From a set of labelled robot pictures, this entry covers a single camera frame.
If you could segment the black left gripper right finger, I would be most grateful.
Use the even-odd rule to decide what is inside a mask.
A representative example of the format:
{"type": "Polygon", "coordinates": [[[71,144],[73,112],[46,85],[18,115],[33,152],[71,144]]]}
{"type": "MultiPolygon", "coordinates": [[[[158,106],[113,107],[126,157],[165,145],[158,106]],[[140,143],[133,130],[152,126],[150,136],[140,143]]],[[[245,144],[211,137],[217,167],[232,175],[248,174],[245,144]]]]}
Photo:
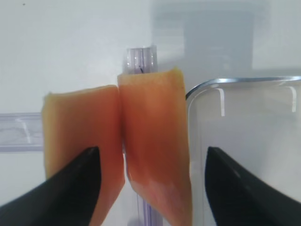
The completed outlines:
{"type": "Polygon", "coordinates": [[[222,149],[209,147],[205,191],[218,226],[299,226],[300,202],[269,186],[222,149]]]}

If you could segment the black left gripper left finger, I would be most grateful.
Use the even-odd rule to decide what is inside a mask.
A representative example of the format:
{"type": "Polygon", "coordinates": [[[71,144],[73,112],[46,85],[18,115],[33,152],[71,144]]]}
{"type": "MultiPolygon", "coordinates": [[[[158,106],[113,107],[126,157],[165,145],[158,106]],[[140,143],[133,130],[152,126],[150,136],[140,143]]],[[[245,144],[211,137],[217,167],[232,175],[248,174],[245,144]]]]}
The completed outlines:
{"type": "Polygon", "coordinates": [[[0,224],[88,226],[101,180],[99,148],[88,148],[44,183],[1,206],[0,224]]]}

